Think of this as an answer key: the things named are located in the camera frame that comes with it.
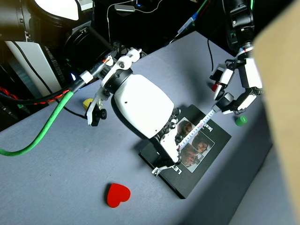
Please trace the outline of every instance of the green cable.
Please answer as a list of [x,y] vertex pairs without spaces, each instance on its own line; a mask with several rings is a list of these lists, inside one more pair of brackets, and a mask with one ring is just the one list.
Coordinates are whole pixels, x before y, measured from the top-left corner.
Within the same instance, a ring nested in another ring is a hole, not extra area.
[[206,2],[207,2],[207,0],[205,0],[205,1],[202,3],[202,5],[201,5],[200,8],[198,9],[197,13],[200,12],[200,10],[203,8],[203,6],[205,5]]
[[69,91],[68,93],[65,94],[64,98],[60,101],[60,103],[56,106],[55,110],[52,112],[51,116],[45,123],[44,127],[41,129],[37,137],[33,140],[33,142],[28,145],[27,147],[19,150],[19,151],[5,151],[4,149],[0,149],[0,154],[4,156],[19,156],[22,154],[25,154],[26,152],[32,150],[45,136],[45,134],[48,132],[49,128],[55,121],[56,117],[58,114],[61,112],[63,107],[66,105],[66,103],[70,100],[70,98],[74,95],[73,92]]

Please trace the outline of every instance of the red object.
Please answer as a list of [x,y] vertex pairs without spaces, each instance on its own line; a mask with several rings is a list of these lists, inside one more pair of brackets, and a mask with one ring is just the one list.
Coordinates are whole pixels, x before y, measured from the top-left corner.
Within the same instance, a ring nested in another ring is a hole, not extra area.
[[111,184],[107,195],[107,204],[116,208],[121,202],[126,202],[130,198],[130,190],[121,184]]
[[213,92],[215,92],[216,91],[216,89],[218,88],[218,85],[219,85],[219,83],[218,82],[216,82],[213,86],[212,86],[212,91]]

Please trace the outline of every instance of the measuring tape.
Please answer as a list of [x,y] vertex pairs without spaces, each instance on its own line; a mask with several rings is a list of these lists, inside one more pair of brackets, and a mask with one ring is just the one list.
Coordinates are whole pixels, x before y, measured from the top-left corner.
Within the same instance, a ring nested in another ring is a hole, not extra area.
[[211,110],[200,122],[192,129],[188,135],[183,138],[183,140],[177,145],[178,150],[182,150],[189,141],[198,134],[198,132],[205,126],[205,124],[211,119],[211,117],[216,113],[215,110]]

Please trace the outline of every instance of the table surface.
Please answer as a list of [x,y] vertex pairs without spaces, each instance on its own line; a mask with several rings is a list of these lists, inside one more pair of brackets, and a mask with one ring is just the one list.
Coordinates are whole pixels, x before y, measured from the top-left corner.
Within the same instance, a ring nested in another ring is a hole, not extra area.
[[[196,105],[207,113],[214,104],[209,88],[207,39],[193,32],[132,65],[160,87],[178,106]],[[211,43],[215,66],[232,56]],[[100,82],[77,92],[68,108],[84,113]],[[238,73],[228,87],[243,92]],[[0,147],[19,150],[38,134],[56,104],[0,133]],[[234,115],[213,120],[231,140],[186,200],[178,196],[138,156],[147,145],[118,120],[110,101],[98,127],[62,111],[31,152],[0,156],[0,224],[227,224],[270,149],[263,103],[258,98],[244,113],[249,123],[238,127]],[[112,209],[105,202],[110,183],[131,190],[128,202]]]

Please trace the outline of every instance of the black box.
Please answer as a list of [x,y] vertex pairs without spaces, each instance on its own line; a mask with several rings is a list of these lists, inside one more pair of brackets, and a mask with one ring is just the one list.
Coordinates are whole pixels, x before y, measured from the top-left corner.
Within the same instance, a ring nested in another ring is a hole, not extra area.
[[[204,118],[205,114],[191,105],[178,117],[178,133],[185,136]],[[181,164],[173,169],[162,171],[159,176],[175,191],[180,198],[187,198],[206,170],[224,148],[231,136],[210,120],[205,127],[182,149]],[[139,154],[154,169],[159,161],[152,143]]]

